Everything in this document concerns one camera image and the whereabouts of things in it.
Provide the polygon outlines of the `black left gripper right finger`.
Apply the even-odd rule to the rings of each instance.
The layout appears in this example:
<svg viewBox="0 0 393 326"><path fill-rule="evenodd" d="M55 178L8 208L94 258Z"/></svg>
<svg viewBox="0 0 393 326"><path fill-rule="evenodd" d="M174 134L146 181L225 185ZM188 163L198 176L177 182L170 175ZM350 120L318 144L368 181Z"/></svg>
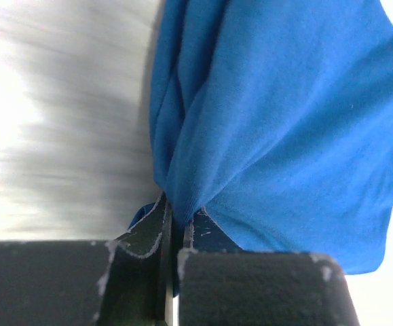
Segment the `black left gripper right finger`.
<svg viewBox="0 0 393 326"><path fill-rule="evenodd" d="M224 233L205 208L197 211L186 226L183 247L203 252L244 251Z"/></svg>

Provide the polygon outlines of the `blue t shirt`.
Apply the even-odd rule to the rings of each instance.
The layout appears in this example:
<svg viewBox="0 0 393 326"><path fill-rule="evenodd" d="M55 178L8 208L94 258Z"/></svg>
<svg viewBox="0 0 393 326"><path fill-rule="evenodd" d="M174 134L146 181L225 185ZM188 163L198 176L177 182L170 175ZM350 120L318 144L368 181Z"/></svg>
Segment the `blue t shirt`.
<svg viewBox="0 0 393 326"><path fill-rule="evenodd" d="M167 1L153 178L252 251L381 265L393 208L393 24L380 1Z"/></svg>

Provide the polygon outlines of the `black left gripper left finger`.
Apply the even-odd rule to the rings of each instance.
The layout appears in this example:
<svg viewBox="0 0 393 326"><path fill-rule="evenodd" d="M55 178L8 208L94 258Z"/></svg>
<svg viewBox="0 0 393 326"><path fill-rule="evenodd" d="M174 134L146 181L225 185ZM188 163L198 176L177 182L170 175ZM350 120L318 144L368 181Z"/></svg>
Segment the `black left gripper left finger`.
<svg viewBox="0 0 393 326"><path fill-rule="evenodd" d="M171 228L172 210L162 193L153 208L117 238L117 248L133 258L151 257L162 247L163 240L170 243Z"/></svg>

